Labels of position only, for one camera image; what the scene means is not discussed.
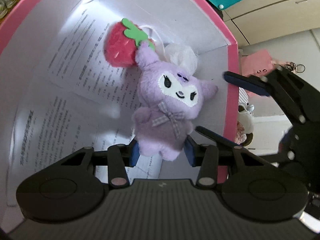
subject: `plush toy ear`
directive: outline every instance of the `plush toy ear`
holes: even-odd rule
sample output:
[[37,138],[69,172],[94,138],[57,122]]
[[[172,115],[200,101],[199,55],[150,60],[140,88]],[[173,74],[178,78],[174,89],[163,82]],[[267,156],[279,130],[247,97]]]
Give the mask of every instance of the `plush toy ear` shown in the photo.
[[149,47],[148,41],[143,41],[136,52],[136,63],[138,67],[143,71],[157,61],[159,61],[158,54]]
[[218,92],[218,87],[212,80],[200,80],[200,85],[204,100],[212,98]]

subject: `embroidered eye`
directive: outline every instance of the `embroidered eye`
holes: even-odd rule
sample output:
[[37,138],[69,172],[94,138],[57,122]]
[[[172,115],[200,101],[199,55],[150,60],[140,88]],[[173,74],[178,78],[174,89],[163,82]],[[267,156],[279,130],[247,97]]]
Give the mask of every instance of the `embroidered eye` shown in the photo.
[[171,81],[170,81],[170,79],[167,77],[167,76],[165,76],[165,75],[163,75],[164,76],[164,86],[166,87],[166,88],[170,88],[171,87]]
[[192,92],[191,94],[190,94],[190,100],[192,101],[193,99],[195,99],[195,96],[196,96],[196,92]]

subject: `purple plush toy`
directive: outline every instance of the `purple plush toy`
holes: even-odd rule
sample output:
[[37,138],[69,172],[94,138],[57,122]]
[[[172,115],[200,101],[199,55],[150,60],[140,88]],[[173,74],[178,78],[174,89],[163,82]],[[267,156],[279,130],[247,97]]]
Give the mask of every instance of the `purple plush toy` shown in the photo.
[[218,87],[210,80],[189,76],[176,65],[160,61],[143,42],[136,53],[141,69],[138,97],[142,107],[132,116],[139,152],[143,156],[159,153],[173,161],[193,131],[195,119],[205,100],[212,98]]

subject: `strawberry plush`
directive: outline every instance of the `strawberry plush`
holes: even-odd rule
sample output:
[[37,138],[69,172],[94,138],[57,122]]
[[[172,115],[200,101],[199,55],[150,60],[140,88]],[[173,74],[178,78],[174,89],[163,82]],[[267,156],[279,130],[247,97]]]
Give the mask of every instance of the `strawberry plush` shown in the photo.
[[135,65],[137,48],[142,41],[148,40],[148,35],[128,19],[114,25],[104,45],[106,60],[113,67],[130,67]]

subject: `ribbon bow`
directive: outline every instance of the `ribbon bow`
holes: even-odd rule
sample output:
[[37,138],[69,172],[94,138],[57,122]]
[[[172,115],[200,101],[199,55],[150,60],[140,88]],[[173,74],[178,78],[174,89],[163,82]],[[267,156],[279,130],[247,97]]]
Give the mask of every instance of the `ribbon bow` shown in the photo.
[[155,126],[158,126],[158,125],[161,125],[163,123],[170,121],[172,128],[173,128],[174,135],[178,139],[179,135],[180,135],[180,129],[179,129],[179,125],[178,125],[177,120],[184,119],[184,112],[178,112],[178,113],[173,114],[173,113],[169,112],[167,105],[164,102],[159,103],[158,107],[159,107],[160,111],[162,113],[164,113],[164,115],[157,118],[157,119],[154,119],[152,121],[152,127],[155,127]]

